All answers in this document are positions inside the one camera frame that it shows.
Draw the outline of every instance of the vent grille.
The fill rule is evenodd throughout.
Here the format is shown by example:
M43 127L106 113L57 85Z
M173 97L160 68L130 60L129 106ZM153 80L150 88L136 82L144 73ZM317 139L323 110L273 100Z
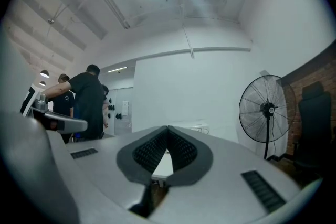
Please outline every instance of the vent grille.
M269 213L286 203L257 171L243 173L242 177Z
M82 158L94 153L97 153L98 151L95 150L94 148L89 148L87 150L83 150L83 151L77 151L77 152L72 152L71 155L74 159L78 159L78 158Z

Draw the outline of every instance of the dark hair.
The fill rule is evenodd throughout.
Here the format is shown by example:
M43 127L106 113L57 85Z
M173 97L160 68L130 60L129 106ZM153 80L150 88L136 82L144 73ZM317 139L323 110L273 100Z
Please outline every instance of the dark hair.
M109 94L109 88L107 88L105 85L102 85L104 92L106 92L105 96L107 96Z
M64 82L66 82L66 81L69 81L70 80L70 78L68 77L68 76L65 76L65 77L63 77L63 78L60 78L62 81L64 81Z
M99 67L97 67L97 66L95 66L95 65L89 65L88 68L86 69L86 72L93 72L93 73L95 73L97 76L99 76L100 69L99 69Z

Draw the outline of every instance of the black mesh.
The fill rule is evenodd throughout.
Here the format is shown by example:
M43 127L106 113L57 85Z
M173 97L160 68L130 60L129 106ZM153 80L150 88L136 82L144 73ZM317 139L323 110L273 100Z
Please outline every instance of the black mesh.
M134 160L153 173L167 149L166 132L163 132L133 151Z
M171 131L168 132L167 147L172 158L174 172L184 168L196 159L197 148Z

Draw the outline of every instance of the white table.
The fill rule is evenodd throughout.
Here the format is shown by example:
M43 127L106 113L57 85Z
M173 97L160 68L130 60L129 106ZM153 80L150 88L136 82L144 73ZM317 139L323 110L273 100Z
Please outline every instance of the white table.
M159 181L160 188L163 188L163 182L174 173L173 171L173 163L172 158L170 157L169 153L165 153L155 169L154 173L152 174L153 180Z

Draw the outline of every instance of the headrest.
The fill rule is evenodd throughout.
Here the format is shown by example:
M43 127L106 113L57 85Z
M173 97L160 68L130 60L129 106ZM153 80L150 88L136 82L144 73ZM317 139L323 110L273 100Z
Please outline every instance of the headrest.
M311 85L302 88L302 99L312 99L324 93L323 85L320 81L314 82Z

